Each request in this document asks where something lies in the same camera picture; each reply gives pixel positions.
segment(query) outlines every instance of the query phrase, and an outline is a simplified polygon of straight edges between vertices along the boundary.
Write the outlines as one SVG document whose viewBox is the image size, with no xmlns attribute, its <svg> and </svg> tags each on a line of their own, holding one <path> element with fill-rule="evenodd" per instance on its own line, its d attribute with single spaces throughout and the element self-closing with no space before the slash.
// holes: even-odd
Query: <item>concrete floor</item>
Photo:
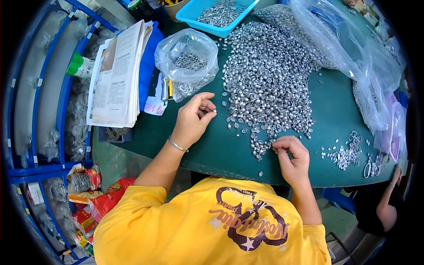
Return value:
<svg viewBox="0 0 424 265">
<path fill-rule="evenodd" d="M 137 177 L 151 161 L 148 157 L 132 153 L 109 143 L 99 142 L 97 127 L 93 131 L 92 146 L 94 162 L 100 166 L 102 173 L 103 189 L 106 189 L 120 178 Z M 180 168 L 167 196 L 167 201 L 190 187 L 190 171 Z M 321 211 L 326 234 L 332 231 L 341 240 L 347 239 L 355 231 L 356 217 L 347 211 L 334 207 L 328 200 L 322 198 L 320 188 L 314 189 L 314 194 Z"/>
</svg>

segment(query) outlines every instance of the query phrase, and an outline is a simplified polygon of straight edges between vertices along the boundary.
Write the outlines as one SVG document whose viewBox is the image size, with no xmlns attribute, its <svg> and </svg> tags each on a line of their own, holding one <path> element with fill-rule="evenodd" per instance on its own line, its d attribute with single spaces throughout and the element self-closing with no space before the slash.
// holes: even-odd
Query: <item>right hand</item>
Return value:
<svg viewBox="0 0 424 265">
<path fill-rule="evenodd" d="M 309 151 L 295 136 L 283 136 L 272 143 L 272 150 L 278 151 L 281 173 L 293 188 L 309 185 Z"/>
<path fill-rule="evenodd" d="M 209 92 L 196 94 L 178 110 L 177 122 L 171 134 L 171 139 L 177 145 L 188 149 L 200 139 L 209 122 L 216 116 L 216 106 L 209 100 L 214 96 L 214 93 Z"/>
<path fill-rule="evenodd" d="M 400 184 L 400 180 L 402 178 L 402 169 L 400 168 L 399 165 L 396 165 L 396 169 L 395 169 L 395 173 L 393 173 L 393 177 L 392 177 L 392 183 L 395 184 Z"/>
</svg>

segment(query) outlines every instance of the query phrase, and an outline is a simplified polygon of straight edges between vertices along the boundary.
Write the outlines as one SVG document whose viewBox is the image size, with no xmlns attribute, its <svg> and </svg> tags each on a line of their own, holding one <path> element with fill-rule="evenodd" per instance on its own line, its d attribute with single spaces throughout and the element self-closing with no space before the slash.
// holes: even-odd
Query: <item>star print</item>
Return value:
<svg viewBox="0 0 424 265">
<path fill-rule="evenodd" d="M 245 246 L 247 248 L 247 251 L 249 251 L 249 249 L 254 248 L 253 247 L 253 240 L 250 240 L 249 237 L 246 237 L 246 243 L 241 244 L 242 246 Z"/>
<path fill-rule="evenodd" d="M 213 217 L 213 220 L 208 222 L 211 225 L 213 225 L 213 230 L 215 231 L 216 228 L 221 228 L 221 221 L 219 221 L 215 216 Z"/>
</svg>

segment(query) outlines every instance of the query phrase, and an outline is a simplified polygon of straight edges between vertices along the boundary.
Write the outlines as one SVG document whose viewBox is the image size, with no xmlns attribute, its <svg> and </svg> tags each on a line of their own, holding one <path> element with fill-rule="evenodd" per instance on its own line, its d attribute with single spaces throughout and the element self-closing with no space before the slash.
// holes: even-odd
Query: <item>yellow t-shirt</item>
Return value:
<svg viewBox="0 0 424 265">
<path fill-rule="evenodd" d="M 303 225 L 268 184 L 208 177 L 165 199 L 130 186 L 95 230 L 96 263 L 331 264 L 324 226 Z"/>
</svg>

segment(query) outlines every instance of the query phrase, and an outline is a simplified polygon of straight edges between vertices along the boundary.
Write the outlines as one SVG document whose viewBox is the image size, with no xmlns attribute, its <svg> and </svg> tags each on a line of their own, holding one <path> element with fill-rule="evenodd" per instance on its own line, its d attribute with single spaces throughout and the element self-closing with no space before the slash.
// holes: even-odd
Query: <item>shelf rack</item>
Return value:
<svg viewBox="0 0 424 265">
<path fill-rule="evenodd" d="M 88 7 L 84 6 L 77 0 L 66 0 L 68 3 L 74 5 L 74 8 L 72 12 L 69 13 L 68 17 L 65 19 L 63 24 L 61 25 L 58 33 L 55 35 L 50 48 L 46 54 L 41 72 L 39 74 L 39 78 L 37 81 L 37 87 L 35 92 L 35 98 L 34 98 L 34 105 L 33 105 L 33 112 L 32 112 L 32 128 L 31 128 L 31 138 L 32 138 L 32 148 L 29 150 L 30 157 L 28 161 L 28 168 L 22 168 L 17 165 L 17 163 L 20 161 L 20 158 L 18 155 L 14 153 L 14 138 L 12 136 L 12 124 L 13 124 L 13 112 L 14 112 L 14 100 L 16 97 L 17 90 L 17 84 L 20 80 L 20 74 L 22 71 L 22 67 L 25 63 L 25 59 L 28 53 L 29 48 L 31 47 L 31 44 L 34 40 L 34 37 L 36 36 L 41 24 L 43 23 L 46 16 L 55 10 L 60 10 L 59 4 L 56 2 L 56 0 L 52 0 L 51 2 L 47 3 L 41 10 L 40 14 L 35 20 L 34 26 L 29 30 L 29 33 L 26 35 L 26 38 L 24 40 L 24 44 L 22 46 L 22 49 L 20 50 L 20 54 L 16 63 L 16 68 L 14 71 L 14 76 L 12 79 L 11 84 L 11 92 L 9 95 L 9 101 L 8 101 L 8 115 L 7 115 L 7 143 L 8 143 L 8 156 L 9 156 L 9 164 L 10 168 L 7 169 L 7 173 L 9 176 L 27 176 L 27 175 L 33 175 L 33 174 L 40 174 L 40 173 L 48 173 L 48 172 L 54 172 L 62 169 L 68 169 L 71 168 L 73 165 L 80 163 L 80 161 L 66 161 L 65 154 L 64 154 L 64 126 L 65 126 L 65 116 L 66 116 L 66 109 L 67 104 L 69 100 L 69 92 L 72 85 L 73 77 L 64 76 L 62 88 L 59 95 L 59 102 L 58 102 L 58 108 L 57 108 L 57 114 L 56 114 L 56 130 L 59 132 L 59 159 L 54 159 L 52 162 L 49 163 L 43 163 L 41 165 L 39 163 L 40 160 L 40 154 L 37 153 L 37 112 L 39 111 L 39 100 L 40 100 L 40 92 L 42 91 L 42 85 L 43 85 L 43 78 L 46 74 L 46 69 L 49 65 L 49 62 L 51 61 L 51 56 L 53 54 L 53 51 L 63 34 L 65 28 L 67 25 L 69 25 L 69 22 L 73 19 L 73 15 L 77 10 L 81 10 L 90 17 L 94 19 L 93 26 L 90 30 L 90 32 L 87 34 L 85 38 L 83 38 L 81 41 L 78 42 L 74 52 L 78 51 L 80 54 L 83 53 L 89 39 L 93 35 L 96 29 L 100 25 L 106 27 L 107 29 L 111 30 L 112 32 L 115 32 L 117 29 L 113 27 L 108 21 L 106 21 L 104 18 L 99 16 L 97 13 L 89 9 Z M 86 143 L 86 159 L 90 160 L 90 153 L 91 153 L 91 127 L 87 130 L 85 143 Z"/>
<path fill-rule="evenodd" d="M 43 181 L 47 179 L 57 178 L 60 177 L 64 183 L 64 187 L 67 191 L 68 185 L 67 185 L 67 173 L 69 172 L 69 169 L 78 163 L 81 163 L 87 168 L 90 168 L 92 166 L 92 159 L 90 158 L 91 153 L 91 126 L 89 126 L 85 143 L 86 143 L 86 156 L 83 161 L 67 161 L 64 154 L 64 138 L 65 138 L 65 118 L 66 118 L 66 109 L 69 101 L 69 94 L 72 86 L 73 77 L 65 75 L 61 88 L 60 88 L 60 94 L 59 94 L 59 101 L 58 101 L 58 108 L 56 113 L 56 120 L 55 120 L 55 128 L 59 132 L 59 159 L 56 159 L 55 161 L 52 161 L 50 163 L 42 163 L 39 164 L 39 153 L 37 153 L 37 112 L 39 111 L 39 101 L 40 101 L 40 93 L 43 90 L 43 78 L 46 75 L 46 71 L 48 71 L 48 65 L 49 62 L 52 62 L 52 55 L 53 51 L 55 50 L 57 43 L 62 36 L 63 32 L 65 31 L 65 28 L 69 25 L 71 20 L 74 20 L 74 13 L 77 10 L 83 11 L 87 15 L 89 15 L 93 20 L 92 27 L 90 31 L 87 33 L 87 35 L 80 40 L 73 53 L 79 52 L 82 54 L 93 36 L 93 34 L 96 33 L 96 31 L 99 30 L 99 26 L 103 26 L 107 29 L 109 29 L 112 32 L 117 31 L 115 27 L 113 27 L 108 21 L 103 19 L 100 15 L 89 9 L 88 7 L 84 6 L 82 3 L 78 2 L 77 0 L 66 0 L 68 3 L 72 4 L 74 6 L 73 10 L 69 13 L 69 15 L 64 20 L 63 24 L 60 26 L 57 34 L 54 36 L 53 41 L 48 49 L 48 52 L 45 56 L 44 62 L 42 62 L 42 68 L 41 72 L 39 73 L 38 80 L 37 80 L 37 86 L 35 91 L 35 97 L 34 97 L 34 105 L 33 105 L 33 113 L 32 113 L 32 128 L 31 128 L 31 137 L 32 137 L 32 148 L 28 151 L 30 153 L 30 159 L 28 162 L 28 168 L 22 168 L 18 163 L 20 163 L 20 157 L 16 155 L 15 149 L 14 149 L 14 136 L 13 136 L 13 117 L 14 117 L 14 108 L 15 108 L 15 100 L 16 100 L 16 94 L 18 90 L 18 84 L 20 79 L 22 78 L 21 73 L 22 69 L 26 63 L 27 55 L 32 47 L 34 45 L 34 40 L 40 30 L 40 27 L 42 26 L 43 22 L 45 21 L 46 17 L 51 14 L 51 12 L 55 11 L 62 11 L 59 3 L 56 0 L 52 0 L 49 3 L 46 3 L 37 17 L 35 18 L 34 22 L 31 24 L 31 27 L 29 30 L 25 33 L 24 41 L 22 46 L 20 47 L 17 60 L 15 61 L 14 67 L 15 69 L 12 71 L 12 81 L 10 85 L 10 94 L 8 96 L 8 106 L 7 106 L 7 152 L 8 152 L 8 161 L 10 164 L 10 168 L 6 170 L 7 173 L 7 180 L 11 187 L 15 187 L 18 191 L 20 202 L 22 203 L 22 211 L 25 211 L 25 215 L 29 218 L 29 221 L 32 225 L 32 228 L 34 231 L 41 237 L 42 241 L 46 245 L 46 248 L 51 252 L 53 256 L 57 259 L 58 262 L 61 264 L 65 264 L 62 259 L 60 258 L 61 255 L 65 251 L 70 251 L 69 255 L 74 259 L 75 265 L 82 263 L 84 260 L 86 260 L 88 257 L 80 258 L 77 253 L 74 251 L 74 248 L 76 247 L 73 242 L 70 242 L 67 240 L 64 233 L 66 231 L 62 230 L 59 227 L 59 224 L 57 222 L 56 217 L 54 216 L 51 205 L 48 203 L 48 198 L 46 196 L 46 192 L 43 186 Z M 31 202 L 28 200 L 26 193 L 22 194 L 26 191 L 25 187 L 27 183 L 37 182 L 40 186 L 41 194 L 44 199 L 45 208 L 47 210 L 47 214 L 50 216 L 54 226 L 56 227 L 61 239 L 64 242 L 65 249 L 62 251 L 57 251 L 55 247 L 52 245 L 50 240 L 47 238 L 47 235 L 43 233 L 43 228 L 41 227 L 41 223 L 37 220 L 38 216 L 34 214 L 34 212 L 31 210 L 34 205 L 31 204 Z M 71 210 L 74 213 L 73 205 L 70 203 Z"/>
</svg>

